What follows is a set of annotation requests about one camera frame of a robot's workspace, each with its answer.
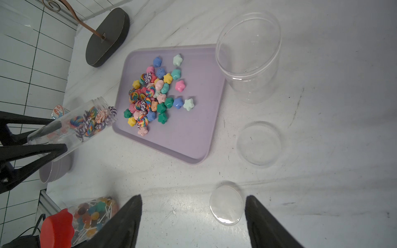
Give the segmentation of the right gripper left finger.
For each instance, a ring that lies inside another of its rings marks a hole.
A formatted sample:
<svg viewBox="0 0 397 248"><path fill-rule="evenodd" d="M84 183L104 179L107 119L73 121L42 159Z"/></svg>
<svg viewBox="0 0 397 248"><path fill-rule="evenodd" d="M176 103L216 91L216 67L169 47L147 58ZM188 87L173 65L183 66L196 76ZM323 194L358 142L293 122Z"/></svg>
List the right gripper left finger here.
<svg viewBox="0 0 397 248"><path fill-rule="evenodd" d="M142 197L133 196L90 240L79 248L134 248L142 216Z"/></svg>

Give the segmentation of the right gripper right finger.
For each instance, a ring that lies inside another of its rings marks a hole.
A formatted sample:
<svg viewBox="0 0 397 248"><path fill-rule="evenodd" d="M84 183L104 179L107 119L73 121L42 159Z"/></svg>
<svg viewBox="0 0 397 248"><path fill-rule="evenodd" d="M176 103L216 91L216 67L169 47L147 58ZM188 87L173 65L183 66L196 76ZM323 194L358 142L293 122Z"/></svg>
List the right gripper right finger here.
<svg viewBox="0 0 397 248"><path fill-rule="evenodd" d="M302 245L253 195L246 198L245 216L253 248L301 248Z"/></svg>

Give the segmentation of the red lid candy jar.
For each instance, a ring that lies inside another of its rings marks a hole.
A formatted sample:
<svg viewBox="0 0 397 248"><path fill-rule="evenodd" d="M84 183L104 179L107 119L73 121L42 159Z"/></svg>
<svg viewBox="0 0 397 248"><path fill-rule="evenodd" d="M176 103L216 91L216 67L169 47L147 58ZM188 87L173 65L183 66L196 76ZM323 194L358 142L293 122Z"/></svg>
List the red lid candy jar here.
<svg viewBox="0 0 397 248"><path fill-rule="evenodd" d="M93 238L119 210L118 202L103 196L65 208L45 218L41 227L42 248L72 248Z"/></svg>

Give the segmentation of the small clear jar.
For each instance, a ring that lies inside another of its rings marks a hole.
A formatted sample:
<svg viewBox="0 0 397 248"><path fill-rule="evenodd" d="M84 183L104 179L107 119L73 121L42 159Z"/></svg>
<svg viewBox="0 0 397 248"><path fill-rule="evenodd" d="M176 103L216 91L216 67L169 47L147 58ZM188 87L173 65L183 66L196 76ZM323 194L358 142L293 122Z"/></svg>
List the small clear jar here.
<svg viewBox="0 0 397 248"><path fill-rule="evenodd" d="M30 145L65 144L67 151L61 159L117 121L117 109L102 98L90 100L80 107L53 120L27 138Z"/></svg>

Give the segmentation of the clear jar with colourful candies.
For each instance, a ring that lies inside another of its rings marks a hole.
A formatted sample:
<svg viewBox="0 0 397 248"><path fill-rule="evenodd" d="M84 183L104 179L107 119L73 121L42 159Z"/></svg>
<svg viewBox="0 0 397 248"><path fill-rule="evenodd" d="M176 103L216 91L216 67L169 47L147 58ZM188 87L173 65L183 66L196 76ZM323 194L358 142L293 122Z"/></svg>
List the clear jar with colourful candies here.
<svg viewBox="0 0 397 248"><path fill-rule="evenodd" d="M239 100L257 104L274 93L281 45L280 23L268 12L244 13L223 28L216 61Z"/></svg>

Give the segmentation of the lilac bowl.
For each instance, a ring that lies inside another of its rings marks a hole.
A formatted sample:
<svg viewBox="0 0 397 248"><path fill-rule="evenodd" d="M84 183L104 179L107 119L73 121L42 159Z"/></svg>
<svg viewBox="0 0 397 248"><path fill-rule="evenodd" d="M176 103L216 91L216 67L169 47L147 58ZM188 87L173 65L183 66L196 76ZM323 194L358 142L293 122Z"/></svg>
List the lilac bowl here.
<svg viewBox="0 0 397 248"><path fill-rule="evenodd" d="M39 169L39 178L43 184L54 182L66 175L72 167L71 155L50 162Z"/></svg>

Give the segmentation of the patterned red blue bowl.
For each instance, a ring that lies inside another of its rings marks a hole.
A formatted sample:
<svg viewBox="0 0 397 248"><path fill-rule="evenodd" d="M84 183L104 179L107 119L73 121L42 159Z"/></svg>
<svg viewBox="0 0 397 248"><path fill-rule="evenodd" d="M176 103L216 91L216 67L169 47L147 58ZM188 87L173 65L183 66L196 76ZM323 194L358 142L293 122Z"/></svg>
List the patterned red blue bowl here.
<svg viewBox="0 0 397 248"><path fill-rule="evenodd" d="M66 108L64 108L62 105L57 105L52 113L51 113L51 119L55 120L58 119L66 114L68 114L70 111Z"/></svg>

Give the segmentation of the yellow star candy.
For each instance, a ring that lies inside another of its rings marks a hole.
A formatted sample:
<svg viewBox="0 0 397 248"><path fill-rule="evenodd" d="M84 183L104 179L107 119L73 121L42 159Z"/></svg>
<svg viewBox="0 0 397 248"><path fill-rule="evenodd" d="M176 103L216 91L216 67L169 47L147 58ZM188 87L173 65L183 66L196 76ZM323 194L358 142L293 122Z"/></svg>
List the yellow star candy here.
<svg viewBox="0 0 397 248"><path fill-rule="evenodd" d="M136 120L134 117L128 118L128 125L134 127L136 125Z"/></svg>

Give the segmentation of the dark green star candy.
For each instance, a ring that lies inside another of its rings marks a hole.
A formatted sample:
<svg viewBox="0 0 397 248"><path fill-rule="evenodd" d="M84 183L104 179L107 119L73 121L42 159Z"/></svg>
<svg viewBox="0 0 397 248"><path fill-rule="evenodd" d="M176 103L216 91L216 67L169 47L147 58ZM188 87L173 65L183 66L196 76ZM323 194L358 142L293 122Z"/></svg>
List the dark green star candy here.
<svg viewBox="0 0 397 248"><path fill-rule="evenodd" d="M131 112L129 109L126 109L126 110L124 111L124 117L125 117L125 118L129 119L129 118L131 118L132 116L133 116L133 114L132 114L132 112Z"/></svg>

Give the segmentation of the metal glass holder stand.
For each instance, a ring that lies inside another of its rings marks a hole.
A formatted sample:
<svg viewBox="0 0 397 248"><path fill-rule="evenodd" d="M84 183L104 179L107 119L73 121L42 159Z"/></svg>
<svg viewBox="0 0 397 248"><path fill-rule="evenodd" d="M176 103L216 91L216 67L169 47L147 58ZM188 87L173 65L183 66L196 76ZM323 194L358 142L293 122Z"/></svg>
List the metal glass holder stand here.
<svg viewBox="0 0 397 248"><path fill-rule="evenodd" d="M124 43L130 30L130 18L122 8L110 9L110 1L41 1L49 11L61 13L65 18L73 18L75 23L92 33L85 58L88 65L102 66ZM105 19L97 28L92 28L84 20L89 14L102 13Z"/></svg>

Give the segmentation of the lilac plastic tray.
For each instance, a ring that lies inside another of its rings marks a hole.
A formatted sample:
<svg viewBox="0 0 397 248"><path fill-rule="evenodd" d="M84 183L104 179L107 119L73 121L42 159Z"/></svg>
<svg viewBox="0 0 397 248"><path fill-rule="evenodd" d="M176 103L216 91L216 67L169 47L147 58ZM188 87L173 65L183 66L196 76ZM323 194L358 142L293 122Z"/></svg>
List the lilac plastic tray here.
<svg viewBox="0 0 397 248"><path fill-rule="evenodd" d="M175 89L176 81L169 87L166 97L173 100L166 109L167 121L158 119L148 123L148 134L141 136L137 127L131 127L124 117L129 107L128 92L134 80L153 64L155 57L162 58L161 67L171 73L177 67L173 57L180 55L183 62L181 80L185 81L183 92ZM225 78L216 61L215 45L178 46L176 48L141 49L129 53L124 62L121 82L115 100L117 121L113 124L115 133L156 151L179 159L191 165L201 163L208 155L217 122ZM186 99L192 98L194 108L183 108Z"/></svg>

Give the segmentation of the white star candy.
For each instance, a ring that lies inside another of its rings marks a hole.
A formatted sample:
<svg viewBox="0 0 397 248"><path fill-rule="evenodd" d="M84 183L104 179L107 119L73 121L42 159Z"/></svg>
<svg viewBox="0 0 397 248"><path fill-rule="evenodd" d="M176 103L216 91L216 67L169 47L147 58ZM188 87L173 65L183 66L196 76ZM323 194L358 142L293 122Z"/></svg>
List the white star candy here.
<svg viewBox="0 0 397 248"><path fill-rule="evenodd" d="M192 98L186 99L183 108L186 109L187 111L191 111L194 108L194 101Z"/></svg>

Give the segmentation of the pink star candy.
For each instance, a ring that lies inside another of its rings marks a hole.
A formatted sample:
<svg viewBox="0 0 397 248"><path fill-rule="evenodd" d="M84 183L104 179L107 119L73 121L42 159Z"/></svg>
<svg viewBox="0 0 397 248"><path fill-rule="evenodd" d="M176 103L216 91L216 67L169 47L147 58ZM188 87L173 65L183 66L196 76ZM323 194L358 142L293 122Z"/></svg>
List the pink star candy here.
<svg viewBox="0 0 397 248"><path fill-rule="evenodd" d="M178 92L180 92L180 93L183 92L185 88L186 88L186 85L185 85L185 81L184 80L179 80L179 81L176 82L175 89Z"/></svg>

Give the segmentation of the blue star candy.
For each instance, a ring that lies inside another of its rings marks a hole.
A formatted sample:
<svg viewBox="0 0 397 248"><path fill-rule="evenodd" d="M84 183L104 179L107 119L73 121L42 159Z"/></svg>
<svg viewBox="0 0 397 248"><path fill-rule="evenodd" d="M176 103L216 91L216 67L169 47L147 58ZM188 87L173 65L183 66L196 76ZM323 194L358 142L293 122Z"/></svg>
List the blue star candy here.
<svg viewBox="0 0 397 248"><path fill-rule="evenodd" d="M160 57L155 57L155 59L153 60L153 66L155 68L161 67L162 65L162 58Z"/></svg>

